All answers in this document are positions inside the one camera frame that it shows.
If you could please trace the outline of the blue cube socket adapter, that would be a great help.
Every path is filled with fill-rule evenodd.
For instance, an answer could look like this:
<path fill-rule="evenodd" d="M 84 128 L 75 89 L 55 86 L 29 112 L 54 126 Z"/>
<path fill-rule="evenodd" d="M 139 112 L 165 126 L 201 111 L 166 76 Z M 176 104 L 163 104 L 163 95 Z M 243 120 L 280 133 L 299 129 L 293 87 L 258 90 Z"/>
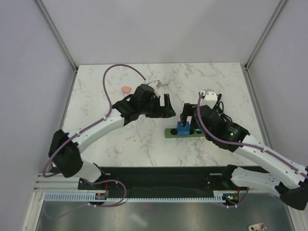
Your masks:
<path fill-rule="evenodd" d="M 188 137 L 190 134 L 190 127 L 183 126 L 180 121 L 177 122 L 177 136 Z"/>

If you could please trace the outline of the green power strip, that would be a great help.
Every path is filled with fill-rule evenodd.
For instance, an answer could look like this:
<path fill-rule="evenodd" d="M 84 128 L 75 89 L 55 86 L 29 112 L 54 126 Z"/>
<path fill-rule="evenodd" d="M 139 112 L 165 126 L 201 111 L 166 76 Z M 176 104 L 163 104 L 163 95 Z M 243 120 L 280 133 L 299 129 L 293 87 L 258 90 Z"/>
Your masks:
<path fill-rule="evenodd" d="M 197 134 L 195 129 L 190 128 L 190 134 L 188 137 L 179 137 L 177 136 L 177 128 L 166 128 L 164 131 L 164 136 L 166 139 L 175 139 L 175 138 L 200 138 L 204 137 L 204 134 Z"/>

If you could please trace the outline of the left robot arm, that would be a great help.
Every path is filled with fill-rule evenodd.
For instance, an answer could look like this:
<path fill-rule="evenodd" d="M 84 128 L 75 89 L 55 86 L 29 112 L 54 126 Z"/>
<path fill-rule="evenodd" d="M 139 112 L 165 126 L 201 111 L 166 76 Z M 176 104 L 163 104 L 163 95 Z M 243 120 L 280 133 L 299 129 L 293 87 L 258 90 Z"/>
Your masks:
<path fill-rule="evenodd" d="M 93 188 L 101 189 L 106 182 L 105 176 L 94 163 L 82 160 L 81 154 L 103 136 L 137 120 L 141 115 L 170 118 L 176 113 L 168 94 L 164 94 L 164 105 L 161 105 L 157 89 L 149 84 L 141 84 L 133 94 L 114 103 L 99 121 L 81 130 L 56 131 L 51 141 L 49 159 L 65 178 L 84 178 Z"/>

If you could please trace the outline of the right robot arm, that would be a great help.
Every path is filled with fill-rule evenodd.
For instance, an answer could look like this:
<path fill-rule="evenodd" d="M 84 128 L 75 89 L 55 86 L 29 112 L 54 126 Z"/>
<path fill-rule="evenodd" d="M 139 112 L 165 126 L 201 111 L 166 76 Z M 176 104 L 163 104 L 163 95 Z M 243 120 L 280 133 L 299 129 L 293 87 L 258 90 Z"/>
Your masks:
<path fill-rule="evenodd" d="M 308 168 L 280 155 L 258 141 L 247 129 L 225 119 L 215 105 L 185 103 L 180 115 L 181 125 L 190 125 L 200 130 L 204 137 L 217 147 L 241 155 L 266 170 L 266 173 L 245 170 L 227 165 L 220 177 L 221 186 L 247 187 L 269 192 L 286 205 L 304 210 L 308 204 Z"/>

